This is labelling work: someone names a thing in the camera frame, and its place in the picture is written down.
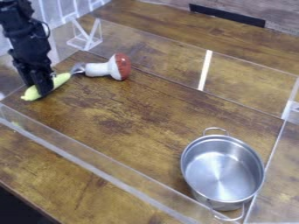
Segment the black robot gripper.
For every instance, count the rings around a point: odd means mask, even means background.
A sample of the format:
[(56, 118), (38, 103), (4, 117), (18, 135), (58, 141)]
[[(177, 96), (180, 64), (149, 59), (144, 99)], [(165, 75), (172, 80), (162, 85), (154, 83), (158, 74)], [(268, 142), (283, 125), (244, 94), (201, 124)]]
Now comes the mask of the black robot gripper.
[(42, 21), (33, 18), (29, 0), (0, 1), (0, 25), (12, 45), (8, 54), (22, 82), (28, 87), (34, 85), (40, 96), (45, 96), (53, 90), (48, 58), (50, 33), (44, 30)]

